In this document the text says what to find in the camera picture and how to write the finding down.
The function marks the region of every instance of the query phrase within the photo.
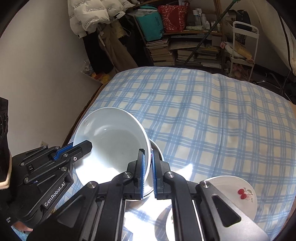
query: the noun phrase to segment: power outlet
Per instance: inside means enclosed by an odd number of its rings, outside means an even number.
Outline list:
[[[41,141],[41,143],[40,143],[40,147],[41,146],[48,146],[48,144],[45,142],[45,141]]]

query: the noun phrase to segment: red cherry print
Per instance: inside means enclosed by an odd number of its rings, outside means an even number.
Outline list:
[[[244,189],[242,189],[242,188],[239,189],[237,193],[238,193],[238,194],[244,194]]]
[[[247,197],[247,194],[246,193],[243,193],[242,195],[241,195],[241,199],[245,199]]]

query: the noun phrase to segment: coat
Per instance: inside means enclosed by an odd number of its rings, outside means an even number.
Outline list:
[[[110,24],[133,6],[128,0],[68,0],[70,27],[82,38],[95,32],[98,23]]]

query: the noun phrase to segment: plastic bottle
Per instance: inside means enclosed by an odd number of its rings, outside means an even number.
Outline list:
[[[221,32],[221,24],[220,23],[217,24],[217,31]]]
[[[205,23],[205,29],[210,29],[210,23],[209,23],[209,21],[206,21],[206,23]]]
[[[200,15],[202,14],[202,9],[201,8],[196,8],[195,10],[197,10],[200,13]]]
[[[204,28],[206,28],[207,17],[205,16],[204,13],[202,13],[201,18],[202,18],[202,25]]]
[[[200,21],[200,13],[198,12],[198,10],[192,10],[193,11],[193,15],[195,18],[195,26],[200,26],[202,25],[201,21]]]
[[[211,27],[213,27],[215,24],[215,21],[211,22]]]

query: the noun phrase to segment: checkered blanket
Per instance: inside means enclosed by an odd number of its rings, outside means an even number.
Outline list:
[[[220,74],[141,67],[117,74],[85,116],[106,106],[133,114],[171,169],[185,170],[187,180],[245,179],[258,198],[255,222],[271,239],[281,230],[296,186],[296,121],[284,98]],[[82,187],[73,175],[75,183],[58,207]],[[170,205],[153,196],[129,203],[125,239],[167,240]]]

